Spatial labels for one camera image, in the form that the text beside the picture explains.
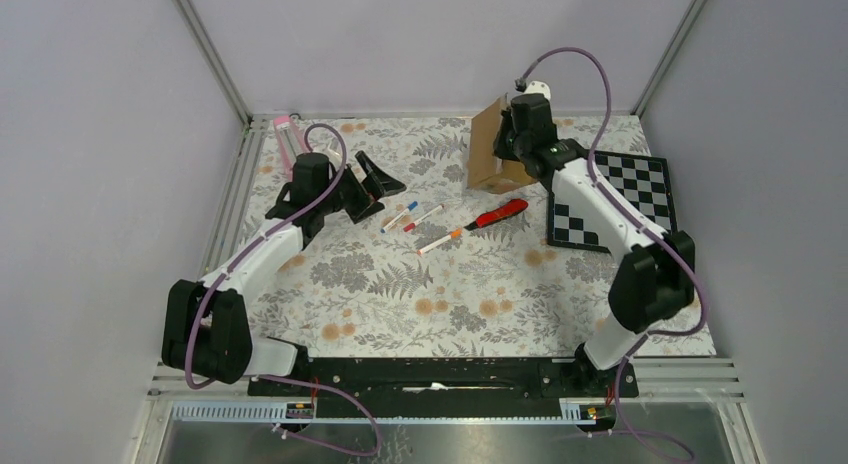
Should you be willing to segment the brown cardboard express box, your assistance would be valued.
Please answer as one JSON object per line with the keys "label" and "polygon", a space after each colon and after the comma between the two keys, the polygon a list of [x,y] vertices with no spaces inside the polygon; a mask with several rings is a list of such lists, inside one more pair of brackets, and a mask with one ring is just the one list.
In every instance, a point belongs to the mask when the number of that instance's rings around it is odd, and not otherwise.
{"label": "brown cardboard express box", "polygon": [[466,187],[490,194],[505,194],[536,183],[520,162],[505,161],[494,153],[494,145],[506,119],[507,95],[498,96],[471,120],[466,159]]}

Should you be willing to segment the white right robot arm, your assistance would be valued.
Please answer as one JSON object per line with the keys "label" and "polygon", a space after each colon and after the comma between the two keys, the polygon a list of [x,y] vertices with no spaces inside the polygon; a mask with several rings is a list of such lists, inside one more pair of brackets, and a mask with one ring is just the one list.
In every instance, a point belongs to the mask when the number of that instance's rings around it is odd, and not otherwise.
{"label": "white right robot arm", "polygon": [[695,298],[695,247],[683,231],[669,233],[645,217],[603,177],[594,153],[559,137],[549,100],[520,94],[505,109],[495,154],[521,163],[555,199],[588,222],[618,269],[609,316],[575,354],[575,386],[597,396],[613,382],[612,368],[648,335]]}

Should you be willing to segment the red black utility knife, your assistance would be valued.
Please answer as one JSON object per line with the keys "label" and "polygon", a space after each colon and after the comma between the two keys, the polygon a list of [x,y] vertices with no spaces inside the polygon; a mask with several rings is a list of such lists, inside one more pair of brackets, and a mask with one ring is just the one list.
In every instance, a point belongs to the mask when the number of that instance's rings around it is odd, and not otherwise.
{"label": "red black utility knife", "polygon": [[503,220],[512,218],[524,212],[528,202],[524,199],[511,199],[497,209],[479,215],[474,221],[467,224],[464,229],[473,231],[493,225]]}

